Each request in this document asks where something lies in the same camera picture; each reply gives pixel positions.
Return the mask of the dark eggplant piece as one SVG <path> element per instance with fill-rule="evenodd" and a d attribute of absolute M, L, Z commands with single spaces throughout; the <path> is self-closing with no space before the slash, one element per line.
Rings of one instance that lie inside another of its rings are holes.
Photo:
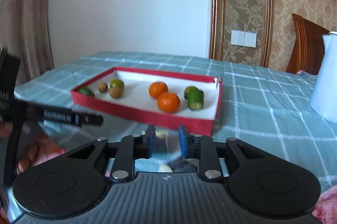
<path fill-rule="evenodd" d="M 159 165 L 160 173 L 189 173 L 197 172 L 197 167 L 183 158 Z"/>
<path fill-rule="evenodd" d="M 167 129 L 155 130 L 154 154 L 168 153 L 169 151 L 169 133 Z"/>

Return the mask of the cut green cucumber piece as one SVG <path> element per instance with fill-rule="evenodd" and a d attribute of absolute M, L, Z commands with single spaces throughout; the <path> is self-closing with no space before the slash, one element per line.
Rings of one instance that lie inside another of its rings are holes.
<path fill-rule="evenodd" d="M 196 89 L 191 90 L 187 96 L 187 106 L 190 110 L 201 110 L 204 104 L 204 92 Z"/>

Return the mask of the green tomato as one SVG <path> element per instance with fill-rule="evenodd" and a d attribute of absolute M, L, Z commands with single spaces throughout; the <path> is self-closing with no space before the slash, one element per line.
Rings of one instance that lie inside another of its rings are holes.
<path fill-rule="evenodd" d="M 198 88 L 195 87 L 195 86 L 188 86 L 187 88 L 185 88 L 185 90 L 184 90 L 184 99 L 185 100 L 188 100 L 189 92 L 191 92 L 193 90 L 198 90 Z"/>
<path fill-rule="evenodd" d="M 118 87 L 118 88 L 124 90 L 124 86 L 125 86 L 125 84 L 121 79 L 115 78 L 115 79 L 110 81 L 110 88 Z"/>

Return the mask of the large orange tangerine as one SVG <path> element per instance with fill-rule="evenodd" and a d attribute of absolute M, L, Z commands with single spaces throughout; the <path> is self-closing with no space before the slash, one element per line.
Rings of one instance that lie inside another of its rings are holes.
<path fill-rule="evenodd" d="M 181 105 L 180 98 L 175 93 L 162 93 L 157 99 L 159 110 L 165 113 L 176 113 Z"/>

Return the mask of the brown kiwi fruit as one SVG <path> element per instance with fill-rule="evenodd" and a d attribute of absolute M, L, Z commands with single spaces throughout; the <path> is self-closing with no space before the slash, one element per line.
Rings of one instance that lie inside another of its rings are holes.
<path fill-rule="evenodd" d="M 108 90 L 108 93 L 110 97 L 119 99 L 123 96 L 123 89 L 118 86 L 114 86 Z"/>
<path fill-rule="evenodd" d="M 108 84 L 106 82 L 101 82 L 98 84 L 98 91 L 100 93 L 106 93 L 108 91 Z"/>

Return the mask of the small orange tangerine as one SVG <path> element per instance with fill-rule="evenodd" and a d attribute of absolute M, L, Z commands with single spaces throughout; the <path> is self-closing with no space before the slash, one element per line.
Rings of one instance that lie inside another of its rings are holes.
<path fill-rule="evenodd" d="M 161 81 L 153 82 L 148 89 L 148 93 L 150 97 L 154 99 L 157 99 L 162 93 L 165 93 L 168 91 L 169 91 L 169 88 L 167 84 Z"/>

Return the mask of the red shallow cardboard box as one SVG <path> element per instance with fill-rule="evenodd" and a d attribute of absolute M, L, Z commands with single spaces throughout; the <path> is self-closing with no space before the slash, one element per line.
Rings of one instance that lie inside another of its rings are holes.
<path fill-rule="evenodd" d="M 125 84 L 121 98 L 115 99 L 110 97 L 108 92 L 98 91 L 99 83 L 109 84 L 115 78 L 121 79 Z M 150 97 L 148 89 L 157 81 L 166 83 L 169 92 L 180 98 L 181 105 L 176 113 L 159 110 L 156 99 Z M 89 87 L 95 93 L 95 97 L 80 94 L 78 89 L 82 86 Z M 201 110 L 188 109 L 187 101 L 183 97 L 188 86 L 195 86 L 204 92 L 204 105 Z M 113 67 L 73 88 L 71 96 L 75 104 L 117 117 L 173 130 L 185 125 L 191 133 L 211 135 L 221 109 L 222 79 L 197 74 Z"/>

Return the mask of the teal plaid bedsheet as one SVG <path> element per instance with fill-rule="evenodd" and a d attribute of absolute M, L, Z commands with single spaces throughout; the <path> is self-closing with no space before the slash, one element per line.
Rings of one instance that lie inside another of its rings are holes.
<path fill-rule="evenodd" d="M 222 116 L 213 138 L 236 137 L 297 164 L 318 178 L 322 193 L 336 185 L 336 125 L 309 104 L 315 76 L 199 57 L 99 52 L 44 73 L 15 90 L 18 98 L 74 107 L 70 91 L 114 66 L 220 77 Z"/>

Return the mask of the beige patterned curtain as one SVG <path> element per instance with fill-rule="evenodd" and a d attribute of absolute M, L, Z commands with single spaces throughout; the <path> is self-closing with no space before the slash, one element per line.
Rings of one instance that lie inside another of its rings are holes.
<path fill-rule="evenodd" d="M 1 0 L 1 47 L 21 61 L 17 85 L 53 68 L 46 0 Z"/>

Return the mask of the white electric kettle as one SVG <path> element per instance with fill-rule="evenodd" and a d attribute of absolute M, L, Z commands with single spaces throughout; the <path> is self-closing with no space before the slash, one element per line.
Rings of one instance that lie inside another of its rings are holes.
<path fill-rule="evenodd" d="M 323 61 L 311 94 L 310 106 L 326 120 L 337 120 L 337 35 L 323 35 Z"/>

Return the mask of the pink floral towel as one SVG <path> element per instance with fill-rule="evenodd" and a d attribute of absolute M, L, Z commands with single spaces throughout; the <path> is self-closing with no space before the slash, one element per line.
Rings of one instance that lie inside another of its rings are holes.
<path fill-rule="evenodd" d="M 312 215 L 324 224 L 337 224 L 337 185 L 319 197 Z"/>

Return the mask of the wooden headboard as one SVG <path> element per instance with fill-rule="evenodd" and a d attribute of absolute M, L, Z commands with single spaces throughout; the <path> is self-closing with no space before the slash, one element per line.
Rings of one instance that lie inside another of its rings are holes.
<path fill-rule="evenodd" d="M 286 72 L 296 74 L 302 70 L 317 75 L 324 56 L 323 35 L 329 30 L 295 13 L 292 19 L 296 39 Z"/>

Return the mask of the gold framed wallpaper panel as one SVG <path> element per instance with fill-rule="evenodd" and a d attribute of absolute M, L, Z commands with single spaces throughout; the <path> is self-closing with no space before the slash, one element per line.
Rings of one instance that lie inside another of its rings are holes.
<path fill-rule="evenodd" d="M 273 0 L 210 0 L 210 3 L 208 57 L 267 67 L 273 32 Z M 256 47 L 232 45 L 233 30 L 255 33 Z"/>

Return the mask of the white wall switch panel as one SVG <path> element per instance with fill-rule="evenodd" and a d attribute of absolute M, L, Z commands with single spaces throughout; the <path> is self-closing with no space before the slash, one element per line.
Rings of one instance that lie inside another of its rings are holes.
<path fill-rule="evenodd" d="M 257 47 L 257 34 L 232 30 L 231 31 L 231 45 L 239 46 L 239 47 L 249 47 L 256 48 Z"/>

